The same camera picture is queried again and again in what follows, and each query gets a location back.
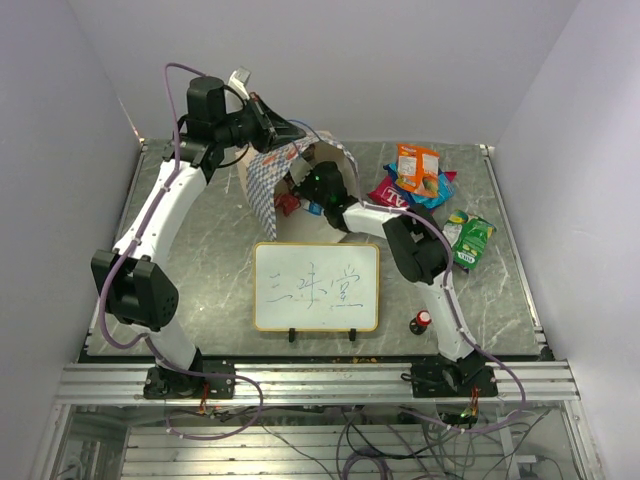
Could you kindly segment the pink snack bag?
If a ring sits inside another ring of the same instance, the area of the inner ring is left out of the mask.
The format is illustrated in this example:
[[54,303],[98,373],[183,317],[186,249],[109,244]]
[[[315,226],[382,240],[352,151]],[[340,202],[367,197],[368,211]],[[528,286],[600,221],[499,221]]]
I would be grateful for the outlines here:
[[380,206],[394,208],[405,208],[411,206],[402,200],[400,195],[392,187],[392,182],[388,174],[373,191],[368,193],[368,197],[375,204]]

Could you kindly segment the small red candy pack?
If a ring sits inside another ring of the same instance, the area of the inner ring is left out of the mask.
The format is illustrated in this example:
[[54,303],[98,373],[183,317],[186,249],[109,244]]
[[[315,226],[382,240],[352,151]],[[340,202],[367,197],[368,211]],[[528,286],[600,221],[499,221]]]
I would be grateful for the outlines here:
[[300,208],[300,199],[293,194],[279,194],[275,197],[274,206],[284,217],[289,217],[294,211]]

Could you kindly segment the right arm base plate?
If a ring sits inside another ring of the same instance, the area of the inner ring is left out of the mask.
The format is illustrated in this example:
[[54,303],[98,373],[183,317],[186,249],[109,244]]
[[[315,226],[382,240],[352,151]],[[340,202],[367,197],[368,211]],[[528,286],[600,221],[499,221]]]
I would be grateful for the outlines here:
[[480,398],[496,397],[499,393],[494,371],[483,366],[471,377],[463,378],[453,366],[438,363],[414,363],[400,378],[411,385],[415,398]]

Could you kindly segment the green snack bag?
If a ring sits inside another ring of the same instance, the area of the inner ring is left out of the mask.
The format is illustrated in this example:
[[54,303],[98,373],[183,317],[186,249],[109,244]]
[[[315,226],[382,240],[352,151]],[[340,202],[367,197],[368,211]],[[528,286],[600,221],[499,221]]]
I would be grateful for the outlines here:
[[495,231],[492,223],[463,210],[455,210],[443,227],[454,263],[467,272],[477,267]]

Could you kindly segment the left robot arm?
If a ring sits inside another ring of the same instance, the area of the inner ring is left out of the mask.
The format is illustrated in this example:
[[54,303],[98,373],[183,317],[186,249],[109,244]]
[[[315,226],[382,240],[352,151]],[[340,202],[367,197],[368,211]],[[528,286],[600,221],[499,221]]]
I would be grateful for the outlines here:
[[150,194],[121,239],[91,260],[103,338],[118,350],[144,342],[155,358],[143,390],[147,399],[192,397],[207,383],[201,351],[176,318],[178,289],[164,271],[187,213],[214,173],[227,167],[227,150],[268,153],[304,136],[247,90],[249,77],[239,68],[227,81],[190,81],[187,112],[174,123]]

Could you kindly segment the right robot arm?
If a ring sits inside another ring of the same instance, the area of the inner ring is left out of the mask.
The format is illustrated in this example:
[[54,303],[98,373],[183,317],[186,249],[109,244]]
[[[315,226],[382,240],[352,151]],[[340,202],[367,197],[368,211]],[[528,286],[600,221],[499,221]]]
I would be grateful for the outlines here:
[[466,324],[453,286],[452,247],[429,211],[420,205],[402,209],[356,199],[333,162],[306,166],[285,179],[295,194],[323,209],[333,229],[387,241],[397,270],[416,285],[435,328],[443,362],[442,387],[455,396],[471,389],[485,357]]

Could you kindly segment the orange Fox's fruits candy bag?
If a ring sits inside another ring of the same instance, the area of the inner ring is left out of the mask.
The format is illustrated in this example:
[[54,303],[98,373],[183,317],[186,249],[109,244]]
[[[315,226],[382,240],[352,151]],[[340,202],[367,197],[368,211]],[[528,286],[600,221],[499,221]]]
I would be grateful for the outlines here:
[[403,190],[435,198],[439,190],[440,155],[426,147],[398,143],[395,183]]

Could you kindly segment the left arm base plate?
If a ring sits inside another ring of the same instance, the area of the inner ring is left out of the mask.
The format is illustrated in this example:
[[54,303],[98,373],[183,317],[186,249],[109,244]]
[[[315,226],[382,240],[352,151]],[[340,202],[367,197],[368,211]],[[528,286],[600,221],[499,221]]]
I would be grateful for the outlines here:
[[205,376],[179,373],[162,366],[147,371],[143,397],[147,400],[231,399],[235,390],[235,368],[226,361],[198,361]]

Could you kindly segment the blue checkered paper bag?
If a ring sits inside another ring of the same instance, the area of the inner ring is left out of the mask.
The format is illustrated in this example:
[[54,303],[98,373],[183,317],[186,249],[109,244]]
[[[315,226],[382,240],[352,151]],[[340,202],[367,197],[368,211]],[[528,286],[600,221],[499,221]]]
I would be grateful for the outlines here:
[[270,241],[288,243],[336,243],[346,232],[330,224],[318,200],[305,197],[305,181],[328,182],[313,168],[328,163],[337,168],[349,196],[362,200],[357,160],[328,131],[315,130],[295,120],[301,139],[263,154],[249,147],[236,164],[245,198]]

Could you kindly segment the blue white snack bag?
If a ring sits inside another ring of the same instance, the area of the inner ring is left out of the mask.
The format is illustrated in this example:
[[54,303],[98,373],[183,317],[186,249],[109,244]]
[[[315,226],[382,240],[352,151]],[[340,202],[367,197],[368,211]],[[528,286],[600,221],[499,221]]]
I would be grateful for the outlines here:
[[315,202],[309,202],[306,206],[306,211],[315,216],[321,216],[323,214],[323,208]]

